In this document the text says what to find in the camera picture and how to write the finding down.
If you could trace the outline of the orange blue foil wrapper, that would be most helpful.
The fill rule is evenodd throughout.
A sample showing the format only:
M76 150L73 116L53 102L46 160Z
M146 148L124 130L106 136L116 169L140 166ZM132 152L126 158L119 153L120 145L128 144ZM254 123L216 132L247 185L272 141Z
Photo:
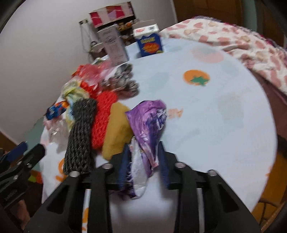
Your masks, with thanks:
M49 107L46 111L45 117L48 120L60 117L69 107L67 101L60 101Z

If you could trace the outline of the purple snack wrapper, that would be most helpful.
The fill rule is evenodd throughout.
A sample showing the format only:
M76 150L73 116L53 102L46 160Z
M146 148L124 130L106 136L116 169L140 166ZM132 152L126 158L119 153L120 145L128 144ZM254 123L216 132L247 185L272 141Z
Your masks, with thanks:
M125 193L138 199L146 191L148 179L158 167L158 144L167 119L166 104L160 99L142 101L125 112L133 136L128 144L129 156Z

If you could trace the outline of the red mesh net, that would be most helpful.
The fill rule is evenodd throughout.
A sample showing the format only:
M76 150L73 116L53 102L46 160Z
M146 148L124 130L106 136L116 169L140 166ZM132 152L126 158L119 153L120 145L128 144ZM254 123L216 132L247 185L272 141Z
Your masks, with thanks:
M103 91L96 97L96 112L91 127L91 147L95 151L104 144L111 106L117 101L117 94L113 91Z

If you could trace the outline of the pink translucent plastic bag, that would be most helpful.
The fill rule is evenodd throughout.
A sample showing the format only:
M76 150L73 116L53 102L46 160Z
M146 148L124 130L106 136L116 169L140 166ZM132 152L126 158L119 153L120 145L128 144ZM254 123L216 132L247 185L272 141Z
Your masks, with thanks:
M72 78L76 77L87 86L97 87L112 70L114 70L114 65L110 59L98 59L92 64L80 65L72 74Z

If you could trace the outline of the clear crumpled plastic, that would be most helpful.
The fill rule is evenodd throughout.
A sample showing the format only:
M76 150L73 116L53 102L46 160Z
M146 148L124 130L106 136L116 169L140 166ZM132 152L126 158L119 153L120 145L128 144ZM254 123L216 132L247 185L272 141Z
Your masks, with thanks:
M66 120L60 116L52 120L44 117L44 126L48 131L48 138L50 144L57 146L57 152L60 153L67 149L69 130Z

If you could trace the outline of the dark grey knitted cloth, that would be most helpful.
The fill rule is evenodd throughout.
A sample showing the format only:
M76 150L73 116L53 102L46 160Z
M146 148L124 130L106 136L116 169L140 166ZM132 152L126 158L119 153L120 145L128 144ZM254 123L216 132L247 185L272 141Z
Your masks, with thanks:
M64 158L63 172L89 173L93 167L91 155L91 127L96 111L96 100L79 99L72 108L74 124L71 128Z

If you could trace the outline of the green yellow patterned cloth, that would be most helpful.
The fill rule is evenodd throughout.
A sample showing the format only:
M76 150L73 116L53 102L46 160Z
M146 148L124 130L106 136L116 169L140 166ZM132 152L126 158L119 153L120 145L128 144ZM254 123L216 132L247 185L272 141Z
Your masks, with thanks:
M74 124L74 116L72 113L73 104L80 99L88 99L90 94L88 91L83 89L79 79L71 79L61 88L61 97L66 100L69 104L66 110L66 122L68 131L72 129Z

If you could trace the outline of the light blue fruit-print bedsheet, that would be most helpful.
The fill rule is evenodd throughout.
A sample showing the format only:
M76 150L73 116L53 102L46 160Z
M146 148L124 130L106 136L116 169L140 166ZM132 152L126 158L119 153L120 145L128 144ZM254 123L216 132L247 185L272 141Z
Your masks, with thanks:
M218 171L253 210L277 151L264 90L243 64L215 47L183 39L164 39L163 47L146 57L137 44L126 48L140 92L123 105L162 100L164 148L194 170Z

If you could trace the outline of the white tall milk carton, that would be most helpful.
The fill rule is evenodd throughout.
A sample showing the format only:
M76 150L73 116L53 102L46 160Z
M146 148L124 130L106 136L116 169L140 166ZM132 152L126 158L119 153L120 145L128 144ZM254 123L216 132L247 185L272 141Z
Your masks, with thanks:
M129 61L129 56L116 25L106 27L97 32L97 34L114 66Z

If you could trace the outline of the blue Look milk carton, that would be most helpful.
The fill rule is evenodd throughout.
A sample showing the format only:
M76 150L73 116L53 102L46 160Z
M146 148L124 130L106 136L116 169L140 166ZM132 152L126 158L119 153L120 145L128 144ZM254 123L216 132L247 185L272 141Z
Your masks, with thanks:
M135 23L132 29L142 57L163 53L160 30L154 19Z

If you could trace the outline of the pink heart-pattern blanket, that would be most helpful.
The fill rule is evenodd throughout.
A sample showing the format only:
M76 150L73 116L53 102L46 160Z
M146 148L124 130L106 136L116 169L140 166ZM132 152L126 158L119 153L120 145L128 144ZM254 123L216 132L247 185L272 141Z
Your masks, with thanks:
M253 30L195 16L161 30L160 35L218 47L286 94L286 49Z

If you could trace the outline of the dark wooden cabinet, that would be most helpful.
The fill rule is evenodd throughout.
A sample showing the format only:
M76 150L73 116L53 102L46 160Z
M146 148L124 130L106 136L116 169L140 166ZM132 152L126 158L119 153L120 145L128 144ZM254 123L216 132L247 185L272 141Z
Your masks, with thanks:
M95 34L95 39L92 40L91 44L90 44L90 50L89 50L89 55L92 57L92 59L96 59L96 58L102 58L105 55L107 55L107 53L105 52L104 48L101 49L95 49L95 45L100 44L102 41L99 38L99 35L97 34L97 32L99 32L102 29L105 29L109 26L115 25L120 38L123 41L123 44L125 46L128 46L130 44L133 44L136 42L136 39L133 36L133 29L132 29L132 25L135 23L140 22L139 18L136 18L136 16L129 16L123 19L119 19L117 21L114 22L110 22L107 23L105 25L102 26L94 26L92 23L90 24L94 34Z

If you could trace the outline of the white wall socket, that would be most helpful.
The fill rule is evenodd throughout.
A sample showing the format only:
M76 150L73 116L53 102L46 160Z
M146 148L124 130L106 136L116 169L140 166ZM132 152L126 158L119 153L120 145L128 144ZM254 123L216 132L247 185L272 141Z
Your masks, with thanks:
M88 19L83 19L83 20L79 21L79 24L83 25L83 24L86 24L88 22L89 22Z

